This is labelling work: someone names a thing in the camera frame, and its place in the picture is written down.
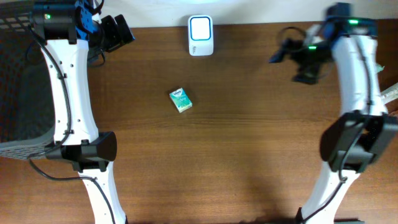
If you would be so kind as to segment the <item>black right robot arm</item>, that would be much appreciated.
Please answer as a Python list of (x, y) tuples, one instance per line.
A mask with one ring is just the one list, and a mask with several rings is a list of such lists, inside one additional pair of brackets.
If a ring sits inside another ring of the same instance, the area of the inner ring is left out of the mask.
[(317, 84), (324, 63), (335, 63), (340, 84), (340, 117), (322, 134), (322, 168), (312, 194), (294, 223), (334, 223), (353, 182), (374, 164), (397, 134), (397, 118), (382, 101), (377, 77), (377, 23), (355, 17), (351, 4), (330, 6), (321, 24), (302, 39), (282, 39), (270, 63), (298, 64), (295, 82)]

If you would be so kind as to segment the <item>teal wet wipes packet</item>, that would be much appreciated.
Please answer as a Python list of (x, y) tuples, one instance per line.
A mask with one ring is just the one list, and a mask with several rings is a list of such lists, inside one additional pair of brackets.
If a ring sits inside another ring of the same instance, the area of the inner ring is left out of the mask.
[(380, 73), (383, 70), (384, 70), (384, 66), (377, 64), (377, 73)]

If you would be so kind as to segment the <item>white barcode scanner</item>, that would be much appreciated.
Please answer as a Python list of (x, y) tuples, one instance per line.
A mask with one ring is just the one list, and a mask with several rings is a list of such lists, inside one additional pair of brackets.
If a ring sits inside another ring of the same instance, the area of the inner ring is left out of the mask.
[(193, 15), (188, 18), (188, 49), (193, 57), (213, 54), (213, 19), (210, 16)]

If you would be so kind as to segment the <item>white floral cream tube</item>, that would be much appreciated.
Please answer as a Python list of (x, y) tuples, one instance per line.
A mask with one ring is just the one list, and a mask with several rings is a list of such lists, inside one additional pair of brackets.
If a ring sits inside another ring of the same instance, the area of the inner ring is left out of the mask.
[(385, 105), (398, 99), (398, 83), (395, 83), (394, 85), (382, 91), (381, 99)]

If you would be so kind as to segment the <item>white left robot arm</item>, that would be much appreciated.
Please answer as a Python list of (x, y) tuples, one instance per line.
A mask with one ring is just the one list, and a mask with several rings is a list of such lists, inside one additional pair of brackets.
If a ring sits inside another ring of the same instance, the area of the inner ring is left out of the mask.
[(30, 32), (50, 75), (55, 131), (44, 156), (71, 164), (86, 187), (96, 223), (127, 223), (114, 181), (117, 139), (100, 132), (90, 103), (88, 66), (134, 40), (125, 18), (102, 16), (94, 1), (36, 1)]

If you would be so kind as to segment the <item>dark grey plastic basket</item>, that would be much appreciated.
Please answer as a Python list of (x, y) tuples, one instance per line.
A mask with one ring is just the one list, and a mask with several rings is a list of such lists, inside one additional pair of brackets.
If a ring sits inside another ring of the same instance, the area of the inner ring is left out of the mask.
[(1, 155), (18, 160), (42, 158), (55, 131), (49, 71), (30, 32), (35, 2), (1, 3)]

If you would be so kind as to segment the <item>small teal tissue pack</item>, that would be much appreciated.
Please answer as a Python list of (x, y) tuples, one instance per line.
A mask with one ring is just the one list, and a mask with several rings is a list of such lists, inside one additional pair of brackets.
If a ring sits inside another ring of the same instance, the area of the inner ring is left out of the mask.
[(192, 101), (189, 99), (183, 88), (179, 88), (171, 92), (169, 97), (179, 113), (182, 113), (193, 106)]

